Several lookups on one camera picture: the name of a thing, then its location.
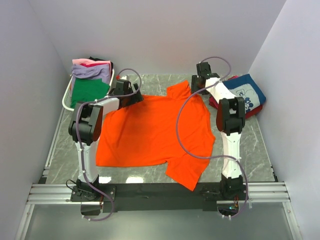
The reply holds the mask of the orange t shirt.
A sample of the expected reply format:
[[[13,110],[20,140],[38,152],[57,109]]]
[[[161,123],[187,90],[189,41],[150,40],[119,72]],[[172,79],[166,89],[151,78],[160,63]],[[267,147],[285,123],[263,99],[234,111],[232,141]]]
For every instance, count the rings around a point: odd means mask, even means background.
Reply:
[[[209,165],[215,136],[211,115],[187,81],[169,86],[165,96],[105,116],[95,163],[99,167],[148,167],[167,164],[166,175],[193,191]]]

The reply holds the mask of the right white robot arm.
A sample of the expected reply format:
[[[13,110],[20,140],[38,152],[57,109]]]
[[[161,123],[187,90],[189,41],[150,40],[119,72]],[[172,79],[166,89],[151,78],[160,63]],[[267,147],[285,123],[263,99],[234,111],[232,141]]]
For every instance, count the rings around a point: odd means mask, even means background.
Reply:
[[[205,89],[217,101],[216,127],[223,143],[223,168],[219,193],[230,200],[244,190],[240,161],[240,139],[245,126],[245,100],[233,94],[213,73],[207,61],[196,65],[197,75],[191,78],[191,92]]]

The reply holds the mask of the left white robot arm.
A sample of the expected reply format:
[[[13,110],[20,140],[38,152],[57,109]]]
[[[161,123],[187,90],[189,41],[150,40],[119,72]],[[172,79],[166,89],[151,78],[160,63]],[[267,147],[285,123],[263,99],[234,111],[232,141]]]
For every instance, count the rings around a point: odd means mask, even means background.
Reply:
[[[74,195],[94,201],[113,199],[104,192],[99,183],[99,173],[96,167],[96,152],[102,132],[103,118],[112,111],[120,110],[143,100],[140,88],[142,82],[131,83],[120,78],[115,87],[103,98],[75,105],[68,127],[68,133],[75,143],[78,154],[79,173],[75,182]]]

